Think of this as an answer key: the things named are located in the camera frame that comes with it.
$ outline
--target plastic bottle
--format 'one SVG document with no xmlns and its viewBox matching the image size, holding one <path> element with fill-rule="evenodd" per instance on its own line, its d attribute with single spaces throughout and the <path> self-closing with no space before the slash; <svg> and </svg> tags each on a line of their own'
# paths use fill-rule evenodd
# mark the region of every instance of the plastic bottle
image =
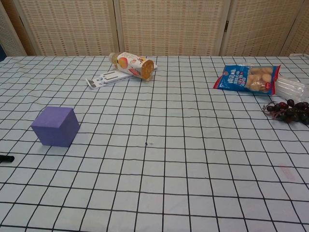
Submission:
<svg viewBox="0 0 309 232">
<path fill-rule="evenodd" d="M 154 71 L 154 62 L 127 52 L 110 53 L 109 60 L 116 69 L 148 80 Z"/>
</svg>

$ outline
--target plastic bag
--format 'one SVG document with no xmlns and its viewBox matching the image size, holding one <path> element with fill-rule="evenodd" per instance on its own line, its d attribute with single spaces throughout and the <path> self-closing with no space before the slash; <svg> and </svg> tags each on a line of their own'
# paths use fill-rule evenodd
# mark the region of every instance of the plastic bag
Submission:
<svg viewBox="0 0 309 232">
<path fill-rule="evenodd" d="M 213 88 L 273 95 L 280 66 L 227 65 Z"/>
<path fill-rule="evenodd" d="M 279 75 L 276 81 L 276 94 L 286 100 L 293 99 L 295 102 L 304 102 L 309 97 L 309 89 L 308 85 Z"/>
</svg>

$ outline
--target bottle label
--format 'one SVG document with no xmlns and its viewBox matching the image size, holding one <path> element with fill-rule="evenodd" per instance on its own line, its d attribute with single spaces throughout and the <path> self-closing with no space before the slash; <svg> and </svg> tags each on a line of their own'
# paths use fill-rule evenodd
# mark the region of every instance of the bottle label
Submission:
<svg viewBox="0 0 309 232">
<path fill-rule="evenodd" d="M 133 76 L 141 77 L 141 67 L 146 60 L 145 57 L 123 52 L 117 57 L 117 68 Z"/>
</svg>

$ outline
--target grape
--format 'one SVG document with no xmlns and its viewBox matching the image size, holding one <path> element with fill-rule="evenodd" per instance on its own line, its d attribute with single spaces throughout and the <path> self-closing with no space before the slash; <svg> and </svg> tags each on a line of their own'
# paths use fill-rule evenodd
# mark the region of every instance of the grape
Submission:
<svg viewBox="0 0 309 232">
<path fill-rule="evenodd" d="M 287 109 L 285 111 L 285 113 L 286 113 L 287 116 L 292 116 L 295 112 L 294 112 L 294 110 L 292 108 L 290 108 L 290 109 Z"/>
<path fill-rule="evenodd" d="M 303 121 L 303 123 L 304 123 L 305 125 L 308 125 L 308 124 L 309 124 L 309 118 L 307 118 L 305 121 Z"/>
<path fill-rule="evenodd" d="M 299 103 L 295 104 L 295 107 L 299 110 L 304 110 L 305 104 L 303 102 L 299 102 Z"/>
<path fill-rule="evenodd" d="M 272 105 L 269 105 L 266 109 L 268 112 L 272 112 L 275 110 L 275 107 L 273 107 Z"/>
<path fill-rule="evenodd" d="M 290 106 L 290 107 L 294 107 L 294 100 L 292 100 L 292 99 L 289 99 L 286 103 L 288 103 L 288 105 Z"/>
<path fill-rule="evenodd" d="M 308 106 L 309 106 L 309 103 L 305 101 L 305 102 L 303 102 L 303 104 L 304 104 L 304 106 L 305 106 L 305 109 L 307 109 Z"/>
<path fill-rule="evenodd" d="M 284 121 L 284 120 L 286 119 L 286 114 L 285 114 L 285 113 L 280 114 L 280 115 L 279 115 L 279 118 L 280 118 L 282 121 Z"/>
<path fill-rule="evenodd" d="M 305 121 L 305 120 L 307 120 L 307 118 L 308 118 L 308 115 L 306 113 L 300 113 L 299 114 L 299 119 L 301 121 Z"/>
<path fill-rule="evenodd" d="M 279 105 L 280 105 L 281 109 L 288 109 L 289 108 L 288 104 L 285 103 L 285 102 L 280 102 Z"/>
<path fill-rule="evenodd" d="M 300 110 L 297 110 L 296 108 L 293 108 L 293 111 L 294 111 L 294 113 L 296 113 L 296 114 L 300 114 L 300 113 L 302 113 L 302 111 L 300 111 Z"/>
<path fill-rule="evenodd" d="M 280 105 L 279 104 L 275 104 L 274 110 L 275 111 L 279 111 L 280 109 L 281 109 Z"/>
<path fill-rule="evenodd" d="M 299 120 L 298 114 L 293 114 L 291 120 L 297 122 Z"/>
</svg>

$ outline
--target bottle cap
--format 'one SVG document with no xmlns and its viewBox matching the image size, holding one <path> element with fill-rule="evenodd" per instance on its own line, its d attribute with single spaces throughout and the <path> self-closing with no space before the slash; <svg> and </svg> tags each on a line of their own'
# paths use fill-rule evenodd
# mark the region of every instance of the bottle cap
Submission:
<svg viewBox="0 0 309 232">
<path fill-rule="evenodd" d="M 112 57 L 113 55 L 115 55 L 116 53 L 112 52 L 110 53 L 110 55 L 108 56 L 108 60 L 110 61 L 110 63 L 112 63 Z"/>
</svg>

